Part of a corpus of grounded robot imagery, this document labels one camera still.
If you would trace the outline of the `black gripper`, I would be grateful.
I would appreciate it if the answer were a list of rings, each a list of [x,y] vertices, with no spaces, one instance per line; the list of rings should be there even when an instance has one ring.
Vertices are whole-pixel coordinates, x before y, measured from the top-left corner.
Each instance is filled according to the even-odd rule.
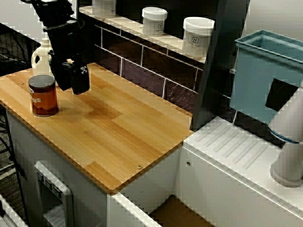
[[[49,51],[50,69],[59,88],[65,91],[72,87],[73,93],[79,95],[89,90],[89,71],[84,65],[82,53],[84,48],[52,48]],[[69,69],[71,64],[67,62],[71,59],[74,64],[71,67],[71,82],[69,79]]]

